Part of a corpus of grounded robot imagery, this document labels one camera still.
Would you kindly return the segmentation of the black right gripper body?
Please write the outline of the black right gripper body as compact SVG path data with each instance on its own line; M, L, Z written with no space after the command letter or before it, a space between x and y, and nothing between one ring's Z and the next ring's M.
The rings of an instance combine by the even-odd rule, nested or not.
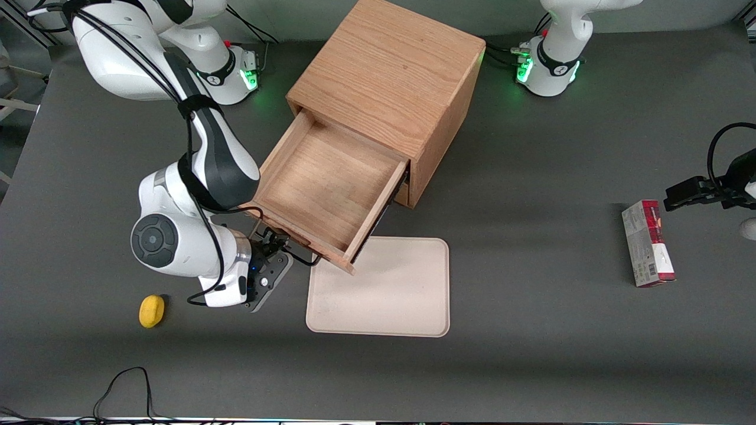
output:
M265 229L262 234L253 233L249 239L251 246L251 261L291 261L291 254L277 251L275 244L269 242L269 231Z

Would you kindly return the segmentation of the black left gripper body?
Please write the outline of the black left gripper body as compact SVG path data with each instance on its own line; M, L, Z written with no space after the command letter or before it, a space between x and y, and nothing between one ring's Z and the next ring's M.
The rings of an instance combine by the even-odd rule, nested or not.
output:
M754 194L755 149L737 156L724 175L716 178L720 185L721 205L724 209L742 207L755 210Z

